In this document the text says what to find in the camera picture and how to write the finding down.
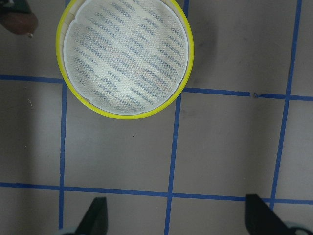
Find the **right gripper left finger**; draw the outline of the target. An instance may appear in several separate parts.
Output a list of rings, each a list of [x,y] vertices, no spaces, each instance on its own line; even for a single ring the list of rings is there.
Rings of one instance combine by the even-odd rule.
[[[106,197],[96,197],[75,230],[75,235],[106,235],[108,208]]]

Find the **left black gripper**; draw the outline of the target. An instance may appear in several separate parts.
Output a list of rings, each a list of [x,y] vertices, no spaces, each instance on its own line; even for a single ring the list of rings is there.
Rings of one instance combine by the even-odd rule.
[[[30,14],[32,10],[26,0],[0,0],[0,13]]]

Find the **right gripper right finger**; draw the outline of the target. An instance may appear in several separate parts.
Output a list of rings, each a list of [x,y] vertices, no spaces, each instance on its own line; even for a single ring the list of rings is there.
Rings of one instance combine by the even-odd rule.
[[[292,231],[257,194],[246,195],[245,227],[250,235],[292,234]]]

